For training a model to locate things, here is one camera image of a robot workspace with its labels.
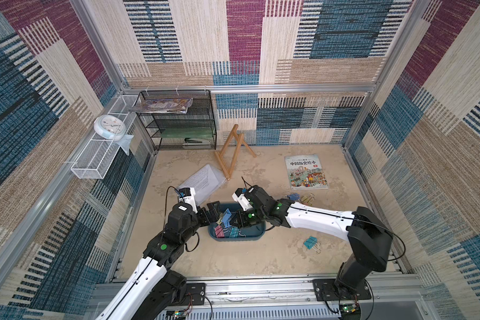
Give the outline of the pink binder clip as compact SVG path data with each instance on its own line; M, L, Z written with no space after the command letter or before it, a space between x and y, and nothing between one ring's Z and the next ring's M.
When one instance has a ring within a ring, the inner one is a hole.
M225 238L224 229L221 225L218 225L214 228L214 233L215 233L215 237L217 239L224 239Z

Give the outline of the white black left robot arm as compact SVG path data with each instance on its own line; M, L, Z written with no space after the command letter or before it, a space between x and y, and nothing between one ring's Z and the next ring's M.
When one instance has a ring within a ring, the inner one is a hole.
M148 243L132 275L97 318L156 319L172 303L183 301L187 278L171 267L198 229L218 219L213 203L197 209L186 202L175 204L163 230Z

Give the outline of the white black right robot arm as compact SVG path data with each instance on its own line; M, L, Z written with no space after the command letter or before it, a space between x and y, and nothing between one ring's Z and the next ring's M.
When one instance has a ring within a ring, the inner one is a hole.
M365 287L371 272L387 268L393 233L366 207L354 211L310 207L290 199L276 200L258 185L239 188L232 197L241 206L231 220L238 228L265 221L274 227L310 229L348 242L352 254L342 263L333 283L341 298L352 299Z

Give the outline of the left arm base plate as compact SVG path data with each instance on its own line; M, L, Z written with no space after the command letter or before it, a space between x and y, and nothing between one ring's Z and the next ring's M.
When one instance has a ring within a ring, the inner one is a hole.
M174 303L178 306L202 306L205 304L206 284L205 283L188 283L182 300Z

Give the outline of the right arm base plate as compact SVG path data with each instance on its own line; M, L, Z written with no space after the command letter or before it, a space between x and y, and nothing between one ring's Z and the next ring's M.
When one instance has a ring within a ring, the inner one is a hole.
M349 301L371 300L371 290L365 281L362 281L355 289L335 285L333 278L314 279L313 290L317 301Z

